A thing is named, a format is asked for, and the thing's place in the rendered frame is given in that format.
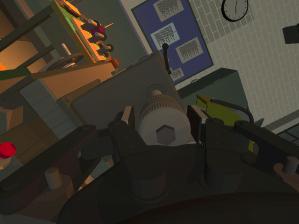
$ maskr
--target black ball knob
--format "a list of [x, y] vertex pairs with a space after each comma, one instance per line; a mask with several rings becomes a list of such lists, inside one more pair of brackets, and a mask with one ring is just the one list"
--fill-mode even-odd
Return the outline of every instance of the black ball knob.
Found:
[[162, 45], [162, 48], [163, 48], [164, 50], [168, 49], [168, 44], [167, 44], [167, 43], [164, 43], [164, 44]]

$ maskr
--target black clock frame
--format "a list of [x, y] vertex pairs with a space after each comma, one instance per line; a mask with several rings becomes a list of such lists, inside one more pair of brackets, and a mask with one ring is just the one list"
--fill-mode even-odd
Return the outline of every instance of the black clock frame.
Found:
[[246, 9], [246, 12], [245, 12], [244, 16], [242, 16], [242, 17], [241, 17], [240, 19], [238, 19], [238, 20], [232, 20], [232, 19], [230, 19], [229, 17], [227, 17], [226, 14], [225, 14], [225, 12], [224, 12], [224, 4], [225, 4], [226, 0], [223, 0], [222, 5], [221, 5], [221, 12], [222, 12], [223, 17], [224, 17], [226, 20], [230, 21], [230, 22], [237, 22], [237, 21], [243, 19], [243, 18], [245, 17], [246, 13], [247, 13], [247, 11], [248, 11], [248, 7], [249, 7], [248, 0], [246, 0], [246, 1], [247, 1], [247, 9]]

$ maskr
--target clock hand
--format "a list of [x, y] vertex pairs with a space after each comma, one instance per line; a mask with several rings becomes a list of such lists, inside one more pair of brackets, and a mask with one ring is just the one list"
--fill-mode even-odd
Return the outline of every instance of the clock hand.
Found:
[[237, 14], [237, 2], [235, 3], [235, 13]]

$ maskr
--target wall clock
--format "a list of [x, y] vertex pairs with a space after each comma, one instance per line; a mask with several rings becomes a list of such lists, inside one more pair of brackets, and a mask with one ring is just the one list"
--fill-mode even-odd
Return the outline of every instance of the wall clock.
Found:
[[221, 11], [226, 20], [236, 22], [246, 15], [248, 0], [223, 0]]

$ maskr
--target hexagonal hole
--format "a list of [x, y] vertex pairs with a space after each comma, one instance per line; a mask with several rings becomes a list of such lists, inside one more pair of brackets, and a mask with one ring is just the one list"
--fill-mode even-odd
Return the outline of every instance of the hexagonal hole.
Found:
[[156, 130], [158, 143], [165, 146], [170, 145], [176, 140], [176, 133], [173, 127], [162, 125]]

